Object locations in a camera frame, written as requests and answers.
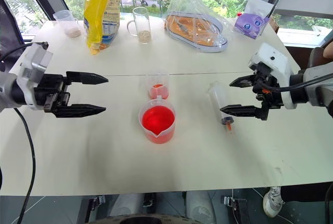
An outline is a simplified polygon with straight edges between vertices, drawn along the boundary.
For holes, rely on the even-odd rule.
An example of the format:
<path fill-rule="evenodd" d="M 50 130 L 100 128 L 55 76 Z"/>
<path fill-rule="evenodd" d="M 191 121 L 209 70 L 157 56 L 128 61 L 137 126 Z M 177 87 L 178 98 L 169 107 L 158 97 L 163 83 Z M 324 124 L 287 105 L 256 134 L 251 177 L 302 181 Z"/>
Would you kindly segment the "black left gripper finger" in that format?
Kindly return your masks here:
<path fill-rule="evenodd" d="M 109 82 L 107 78 L 101 75 L 87 72 L 67 71 L 66 78 L 69 83 L 81 83 L 88 85 L 97 85 Z"/>
<path fill-rule="evenodd" d="M 105 107 L 92 104 L 72 104 L 70 106 L 58 106 L 53 108 L 53 114 L 57 118 L 80 118 L 96 115 L 106 111 Z"/>

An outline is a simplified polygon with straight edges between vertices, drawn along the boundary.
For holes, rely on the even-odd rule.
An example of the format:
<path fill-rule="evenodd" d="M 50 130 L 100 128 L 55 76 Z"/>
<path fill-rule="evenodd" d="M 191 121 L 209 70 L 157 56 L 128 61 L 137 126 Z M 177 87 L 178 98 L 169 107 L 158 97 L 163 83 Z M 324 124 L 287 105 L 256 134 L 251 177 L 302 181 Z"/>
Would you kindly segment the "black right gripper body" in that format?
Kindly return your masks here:
<path fill-rule="evenodd" d="M 280 109 L 284 105 L 281 93 L 266 88 L 279 87 L 279 84 L 271 75 L 271 69 L 264 63 L 253 64 L 251 69 L 254 71 L 252 91 L 256 94 L 256 99 L 261 102 L 261 107 L 255 110 L 255 117 L 266 121 L 270 109 Z"/>

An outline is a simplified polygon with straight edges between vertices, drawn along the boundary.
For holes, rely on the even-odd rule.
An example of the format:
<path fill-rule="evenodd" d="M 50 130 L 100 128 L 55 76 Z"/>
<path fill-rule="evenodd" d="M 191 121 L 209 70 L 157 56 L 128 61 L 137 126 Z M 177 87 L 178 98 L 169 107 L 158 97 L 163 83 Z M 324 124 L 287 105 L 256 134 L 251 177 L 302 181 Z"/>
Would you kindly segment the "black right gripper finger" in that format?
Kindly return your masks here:
<path fill-rule="evenodd" d="M 261 109 L 255 106 L 242 106 L 240 104 L 231 104 L 220 108 L 220 111 L 236 117 L 255 117 L 261 118 Z"/>
<path fill-rule="evenodd" d="M 245 87 L 253 87 L 255 82 L 256 75 L 247 75 L 242 76 L 234 81 L 232 81 L 229 86 L 230 87 L 239 87 L 239 88 L 245 88 Z"/>

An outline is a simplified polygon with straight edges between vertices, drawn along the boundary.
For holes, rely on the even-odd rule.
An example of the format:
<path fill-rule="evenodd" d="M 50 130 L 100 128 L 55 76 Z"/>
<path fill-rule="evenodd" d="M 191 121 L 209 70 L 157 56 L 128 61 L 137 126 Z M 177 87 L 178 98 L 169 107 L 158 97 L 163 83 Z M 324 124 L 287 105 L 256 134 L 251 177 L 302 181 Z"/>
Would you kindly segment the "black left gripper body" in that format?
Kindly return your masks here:
<path fill-rule="evenodd" d="M 44 74 L 40 83 L 34 88 L 34 96 L 38 106 L 47 113 L 55 113 L 68 106 L 70 93 L 67 92 L 71 82 L 59 74 Z"/>

